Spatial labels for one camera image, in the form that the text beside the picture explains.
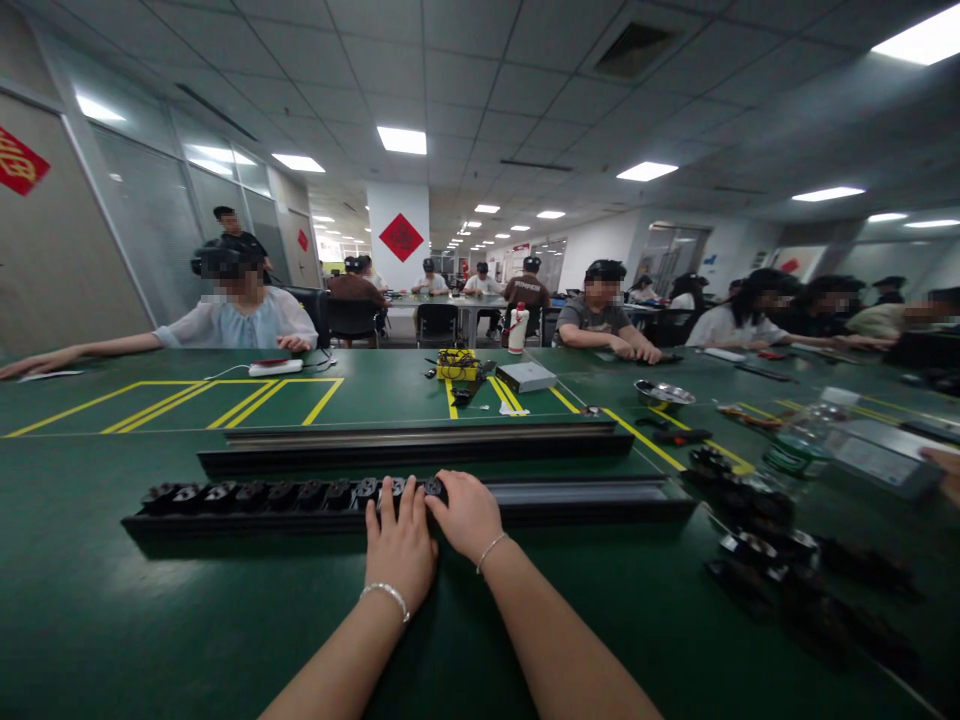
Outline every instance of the ceiling light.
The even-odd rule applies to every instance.
[[[326,170],[320,167],[317,164],[317,161],[313,158],[308,158],[303,155],[277,155],[276,153],[274,153],[273,156],[291,170],[301,170],[303,172],[326,172]]]
[[[191,160],[190,162],[192,162],[194,165],[205,167],[207,170],[215,172],[218,175],[233,175],[233,170],[228,167],[224,167],[220,163],[214,162],[213,160]]]
[[[960,5],[954,5],[873,48],[873,52],[933,65],[960,52]]]
[[[80,110],[89,118],[94,120],[103,120],[104,122],[126,122],[126,118],[117,115],[113,110],[105,108],[100,103],[96,103],[83,95],[77,95],[77,102],[80,104]]]
[[[419,130],[401,130],[400,128],[382,128],[377,126],[380,142],[385,150],[405,152],[412,155],[427,154],[427,135]]]
[[[629,170],[624,170],[617,175],[620,180],[636,180],[637,182],[649,182],[661,175],[667,175],[677,169],[676,165],[664,165],[662,163],[643,162],[634,165]]]
[[[950,225],[960,225],[960,220],[926,220],[919,223],[907,223],[904,227],[949,227]]]
[[[838,187],[817,190],[816,192],[804,193],[803,195],[794,195],[793,199],[799,200],[800,202],[822,202],[824,200],[834,200],[838,197],[847,197],[848,195],[860,195],[865,192],[866,190],[861,190],[860,188]]]
[[[880,213],[879,215],[871,215],[867,218],[867,222],[887,222],[889,220],[903,220],[907,217],[903,213]]]

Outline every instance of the metal bowl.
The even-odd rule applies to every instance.
[[[656,407],[660,410],[670,408],[679,409],[679,406],[689,405],[697,401],[693,393],[689,393],[676,385],[649,380],[637,380],[633,386],[637,389],[640,402],[647,407]]]

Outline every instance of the hand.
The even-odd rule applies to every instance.
[[[624,360],[635,360],[637,357],[636,351],[633,349],[633,345],[628,343],[623,338],[618,338],[616,335],[611,336],[613,339],[610,341],[610,349],[613,350],[619,357],[622,357]]]
[[[380,522],[373,500],[367,501],[367,574],[371,583],[392,586],[413,615],[423,604],[437,570],[437,541],[427,532],[423,486],[412,475],[400,498],[400,514],[393,508],[393,478],[383,479]]]
[[[38,373],[53,372],[83,355],[83,348],[79,345],[56,350],[44,355],[34,355],[24,358],[6,367],[0,368],[0,380],[16,377],[17,375],[36,375]]]
[[[313,349],[313,345],[296,335],[278,337],[277,344],[281,350],[289,350],[290,352],[306,352]]]
[[[450,505],[430,496],[426,499],[427,507],[453,549],[476,565],[490,543],[503,532],[497,499],[473,475],[441,470],[437,478],[447,489]]]

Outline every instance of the white pillar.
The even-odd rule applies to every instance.
[[[423,274],[424,259],[430,257],[430,190],[425,185],[368,182],[367,205],[373,265],[391,289],[409,290]],[[391,223],[399,222],[399,215],[415,231],[408,235],[411,245],[416,244],[416,235],[422,238],[404,259],[380,237]]]

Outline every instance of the white power strip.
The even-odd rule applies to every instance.
[[[303,370],[303,360],[287,360],[284,363],[277,363],[276,365],[251,365],[250,377],[284,375],[291,372],[300,372],[301,370]]]
[[[728,360],[729,362],[743,362],[747,359],[746,355],[738,355],[737,353],[732,353],[729,350],[721,350],[720,348],[704,348],[703,354],[713,355],[713,357]]]

